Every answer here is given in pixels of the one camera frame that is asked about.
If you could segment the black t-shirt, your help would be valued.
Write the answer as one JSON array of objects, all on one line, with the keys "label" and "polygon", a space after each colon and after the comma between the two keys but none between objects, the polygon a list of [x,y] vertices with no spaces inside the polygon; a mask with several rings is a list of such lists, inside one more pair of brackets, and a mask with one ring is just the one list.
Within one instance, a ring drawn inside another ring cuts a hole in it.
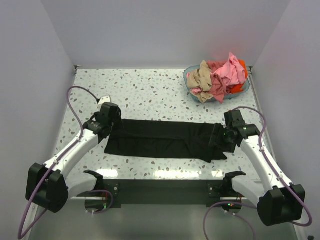
[{"label": "black t-shirt", "polygon": [[207,163],[226,160],[209,146],[214,125],[194,122],[124,119],[123,128],[112,131],[106,154],[156,159],[199,159]]}]

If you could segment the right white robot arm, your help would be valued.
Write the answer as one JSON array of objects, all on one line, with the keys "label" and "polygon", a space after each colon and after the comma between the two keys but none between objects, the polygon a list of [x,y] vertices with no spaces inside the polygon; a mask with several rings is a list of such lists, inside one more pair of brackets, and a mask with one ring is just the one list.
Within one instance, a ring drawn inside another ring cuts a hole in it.
[{"label": "right white robot arm", "polygon": [[305,189],[293,184],[274,160],[264,144],[264,130],[247,124],[238,107],[225,112],[224,119],[225,125],[214,126],[209,144],[230,153],[239,147],[252,163],[261,184],[249,180],[243,171],[234,171],[225,174],[219,191],[230,197],[237,193],[245,196],[266,226],[300,220]]}]

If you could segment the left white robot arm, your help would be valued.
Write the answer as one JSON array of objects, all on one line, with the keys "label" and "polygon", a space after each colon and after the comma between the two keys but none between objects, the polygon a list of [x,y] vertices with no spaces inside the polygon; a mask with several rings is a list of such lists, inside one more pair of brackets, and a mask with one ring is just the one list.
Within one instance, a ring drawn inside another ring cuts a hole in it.
[{"label": "left white robot arm", "polygon": [[82,193],[99,196],[105,192],[104,178],[97,172],[85,170],[83,176],[75,181],[68,180],[68,176],[88,152],[108,139],[113,130],[121,127],[119,106],[111,102],[103,103],[57,156],[29,168],[25,198],[30,203],[57,213],[72,197]]}]

